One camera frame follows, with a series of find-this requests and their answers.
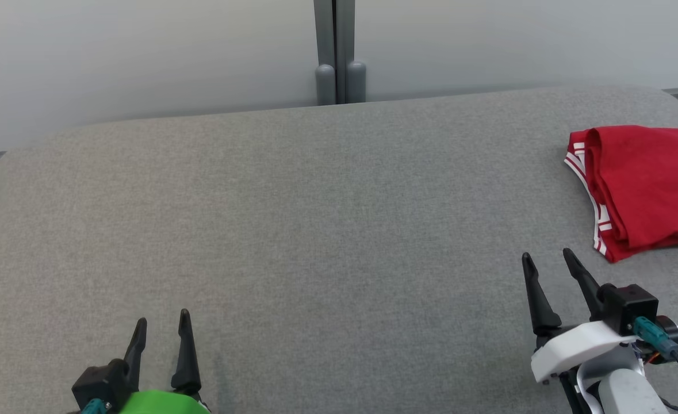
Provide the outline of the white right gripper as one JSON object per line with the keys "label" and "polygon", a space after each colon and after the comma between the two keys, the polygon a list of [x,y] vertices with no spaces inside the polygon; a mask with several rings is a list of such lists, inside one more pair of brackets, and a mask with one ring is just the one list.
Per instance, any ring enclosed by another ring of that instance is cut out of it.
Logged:
{"label": "white right gripper", "polygon": [[538,268],[528,252],[521,257],[526,297],[530,308],[531,327],[537,336],[536,349],[531,357],[531,371],[535,382],[541,384],[553,374],[562,374],[566,370],[596,359],[622,348],[630,351],[623,367],[641,373],[641,360],[635,356],[631,346],[638,336],[620,336],[608,327],[602,319],[603,304],[598,299],[600,285],[585,268],[575,253],[568,247],[562,250],[563,259],[571,277],[580,286],[581,294],[589,310],[589,320],[593,322],[581,323],[564,331],[559,329],[562,324],[560,316],[553,311],[548,298],[539,284]]}

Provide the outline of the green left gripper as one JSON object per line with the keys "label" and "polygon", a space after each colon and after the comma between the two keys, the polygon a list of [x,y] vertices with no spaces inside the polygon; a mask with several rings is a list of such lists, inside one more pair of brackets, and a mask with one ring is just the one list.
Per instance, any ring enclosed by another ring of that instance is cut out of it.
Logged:
{"label": "green left gripper", "polygon": [[188,309],[180,312],[178,335],[180,347],[174,374],[171,376],[171,388],[174,392],[145,390],[139,392],[141,356],[146,347],[147,319],[139,318],[124,361],[127,364],[126,384],[132,392],[121,409],[121,414],[168,414],[168,413],[212,413],[207,406],[191,396],[199,394],[202,383],[198,365],[191,315]]}

